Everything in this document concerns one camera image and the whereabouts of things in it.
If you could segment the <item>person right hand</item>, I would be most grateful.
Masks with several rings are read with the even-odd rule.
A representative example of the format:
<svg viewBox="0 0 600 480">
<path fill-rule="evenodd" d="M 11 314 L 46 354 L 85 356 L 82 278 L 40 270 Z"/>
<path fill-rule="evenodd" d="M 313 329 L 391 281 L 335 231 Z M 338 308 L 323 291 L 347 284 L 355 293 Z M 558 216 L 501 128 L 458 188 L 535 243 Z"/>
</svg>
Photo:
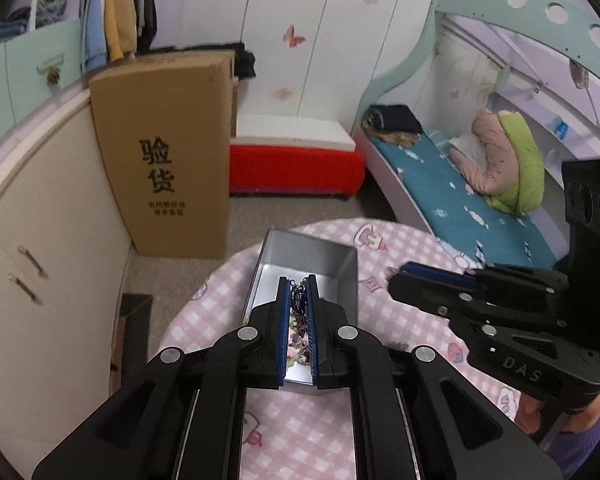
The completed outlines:
<svg viewBox="0 0 600 480">
<path fill-rule="evenodd" d="M 521 393 L 515 422 L 525 434 L 535 434 L 540 429 L 541 408 L 542 403 L 540 401 Z M 580 434 L 591 429 L 599 419 L 600 393 L 583 412 L 572 415 L 565 426 L 562 427 L 562 431 Z"/>
</svg>

